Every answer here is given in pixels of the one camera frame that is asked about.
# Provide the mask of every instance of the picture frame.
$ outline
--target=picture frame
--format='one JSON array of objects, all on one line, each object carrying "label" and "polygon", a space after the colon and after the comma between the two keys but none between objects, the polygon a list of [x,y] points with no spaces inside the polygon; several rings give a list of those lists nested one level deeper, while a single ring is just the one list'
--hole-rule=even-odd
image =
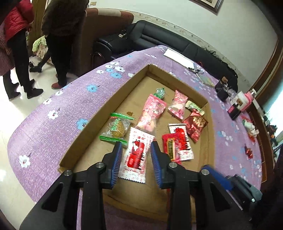
[{"label": "picture frame", "polygon": [[208,8],[214,13],[218,13],[223,3],[223,0],[190,0],[190,1],[196,2],[199,5],[204,6],[205,8]]}]

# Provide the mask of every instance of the green candy wrapper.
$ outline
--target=green candy wrapper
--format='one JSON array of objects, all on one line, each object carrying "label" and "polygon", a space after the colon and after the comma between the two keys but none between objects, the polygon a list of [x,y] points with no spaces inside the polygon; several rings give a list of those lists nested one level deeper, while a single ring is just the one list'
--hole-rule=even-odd
[{"label": "green candy wrapper", "polygon": [[192,111],[193,109],[196,109],[201,116],[204,115],[204,111],[190,100],[186,103],[186,108],[189,109],[190,111]]},{"label": "green candy wrapper", "polygon": [[114,143],[120,141],[123,145],[128,145],[124,135],[131,125],[131,120],[134,119],[121,113],[111,113],[107,130],[99,136],[99,139]]},{"label": "green candy wrapper", "polygon": [[165,95],[165,89],[164,88],[156,89],[156,93],[154,94],[154,96],[158,97],[159,99],[163,99],[164,95]]}]

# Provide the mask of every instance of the red shoe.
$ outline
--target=red shoe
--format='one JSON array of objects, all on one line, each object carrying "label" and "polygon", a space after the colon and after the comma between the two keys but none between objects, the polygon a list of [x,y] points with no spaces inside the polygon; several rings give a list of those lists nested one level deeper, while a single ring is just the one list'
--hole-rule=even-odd
[{"label": "red shoe", "polygon": [[61,88],[63,88],[63,87],[61,87],[61,86],[58,84],[58,82],[56,82],[56,83],[52,84],[51,88],[54,89],[54,90],[59,90],[59,89],[61,89]]}]

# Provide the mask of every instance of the metal screw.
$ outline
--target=metal screw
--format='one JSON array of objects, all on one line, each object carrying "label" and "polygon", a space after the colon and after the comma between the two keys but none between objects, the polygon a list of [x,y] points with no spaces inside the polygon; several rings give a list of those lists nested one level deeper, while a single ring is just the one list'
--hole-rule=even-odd
[{"label": "metal screw", "polygon": [[177,163],[175,163],[175,162],[170,162],[169,163],[169,167],[170,168],[176,168],[178,165],[177,165]]},{"label": "metal screw", "polygon": [[95,166],[100,169],[100,168],[102,168],[104,166],[104,163],[103,162],[98,162],[98,163],[96,163]]},{"label": "metal screw", "polygon": [[69,176],[69,175],[71,175],[72,174],[72,171],[71,170],[66,170],[65,172],[64,172],[64,175],[65,176]]},{"label": "metal screw", "polygon": [[203,169],[201,173],[206,176],[209,174],[209,171],[207,169]]}]

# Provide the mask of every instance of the black pants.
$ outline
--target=black pants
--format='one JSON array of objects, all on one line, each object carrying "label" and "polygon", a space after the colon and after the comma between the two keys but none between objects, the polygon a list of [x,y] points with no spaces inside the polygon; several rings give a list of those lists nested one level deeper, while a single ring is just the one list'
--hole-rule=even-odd
[{"label": "black pants", "polygon": [[5,87],[7,95],[10,97],[10,95],[14,91],[10,70],[3,75],[3,83],[4,83],[4,87]]},{"label": "black pants", "polygon": [[15,69],[19,79],[19,83],[23,86],[26,93],[31,92],[32,85],[29,81],[29,55],[27,52],[27,42],[25,37],[26,30],[23,29],[15,34],[7,45],[12,49],[15,62]]},{"label": "black pants", "polygon": [[70,68],[74,35],[55,36],[49,34],[46,38],[48,50],[58,75],[58,84],[64,87],[67,84],[67,71]]}]

